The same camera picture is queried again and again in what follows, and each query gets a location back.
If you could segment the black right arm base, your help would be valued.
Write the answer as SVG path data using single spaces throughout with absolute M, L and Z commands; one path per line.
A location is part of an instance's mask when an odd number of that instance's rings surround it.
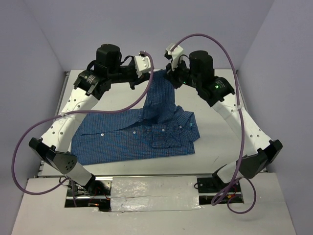
M 201 206 L 210 205 L 213 197 L 228 184 L 224 184 L 216 178 L 214 173 L 196 174 L 197 181 L 194 183 L 194 188 L 198 191 L 199 204 Z M 235 197 L 230 203 L 243 203 L 242 191 L 240 183 L 235 183 L 231 186 L 227 195 L 223 198 L 220 204 L 226 204 L 229 199 Z

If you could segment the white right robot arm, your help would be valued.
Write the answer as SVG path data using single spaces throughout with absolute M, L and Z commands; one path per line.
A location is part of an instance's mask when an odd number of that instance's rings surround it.
M 237 162 L 226 164 L 213 173 L 213 187 L 224 191 L 233 178 L 252 179 L 269 164 L 283 148 L 279 140 L 272 140 L 252 119 L 244 107 L 237 103 L 236 92 L 223 77 L 215 75 L 213 58 L 203 50 L 189 54 L 189 64 L 183 60 L 183 49 L 165 52 L 169 60 L 166 79 L 179 88 L 187 85 L 196 89 L 198 96 L 205 100 L 229 125 L 238 138 L 244 137 L 240 166 Z

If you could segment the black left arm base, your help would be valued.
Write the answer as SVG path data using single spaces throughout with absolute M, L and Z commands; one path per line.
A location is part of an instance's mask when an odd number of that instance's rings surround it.
M 69 181 L 63 184 L 67 188 L 64 207 L 65 208 L 96 208 L 101 212 L 111 211 L 111 189 L 112 180 L 106 178 L 97 178 L 104 188 L 96 186 L 95 190 L 87 191 L 78 184 Z

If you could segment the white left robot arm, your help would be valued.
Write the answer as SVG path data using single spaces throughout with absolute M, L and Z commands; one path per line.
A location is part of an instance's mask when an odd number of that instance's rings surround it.
M 95 60 L 82 71 L 74 82 L 70 97 L 51 127 L 39 138 L 32 138 L 29 147 L 48 165 L 78 184 L 84 195 L 96 189 L 95 176 L 87 171 L 75 155 L 69 152 L 74 134 L 88 113 L 114 83 L 129 83 L 130 87 L 152 81 L 153 62 L 141 51 L 123 65 L 118 46 L 103 44 L 96 51 Z

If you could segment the blue checkered long sleeve shirt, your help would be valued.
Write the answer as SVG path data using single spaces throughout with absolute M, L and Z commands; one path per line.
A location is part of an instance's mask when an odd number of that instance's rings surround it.
M 142 108 L 119 114 L 89 113 L 70 151 L 82 165 L 143 160 L 195 153 L 200 138 L 193 112 L 175 104 L 166 72 L 154 72 Z

